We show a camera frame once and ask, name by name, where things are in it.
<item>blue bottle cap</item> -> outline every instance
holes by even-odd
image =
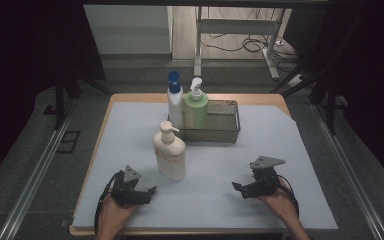
[[[180,92],[180,83],[179,83],[179,73],[177,71],[171,71],[168,74],[168,90],[171,93],[178,93]]]

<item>cream pump bottle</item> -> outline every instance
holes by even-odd
[[[184,125],[185,129],[203,129],[207,121],[208,96],[199,89],[201,78],[194,78],[191,91],[184,97]]]
[[[160,124],[160,132],[155,134],[153,143],[158,170],[165,176],[180,181],[186,175],[185,143],[172,131],[178,132],[169,121]]]

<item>pump head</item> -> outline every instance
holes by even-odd
[[[201,78],[194,78],[192,79],[192,85],[191,85],[191,97],[193,100],[201,100],[202,98],[202,91],[199,89],[202,84],[202,79]]]
[[[171,122],[169,121],[163,121],[160,124],[160,131],[161,131],[161,140],[163,142],[169,142],[173,140],[174,134],[172,131],[179,132],[180,130],[177,128],[174,128]]]

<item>rectangular container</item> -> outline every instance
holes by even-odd
[[[241,125],[236,101],[210,100],[204,129],[180,129],[183,141],[236,143]]]

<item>metal frame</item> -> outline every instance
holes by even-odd
[[[194,76],[201,77],[201,34],[219,33],[219,34],[252,34],[252,35],[271,35],[267,49],[263,49],[264,59],[270,70],[273,80],[279,80],[276,65],[273,63],[271,55],[274,44],[282,25],[285,9],[282,8],[276,21],[272,20],[236,20],[236,19],[202,19],[202,6],[198,7],[198,16],[196,20],[196,47]]]

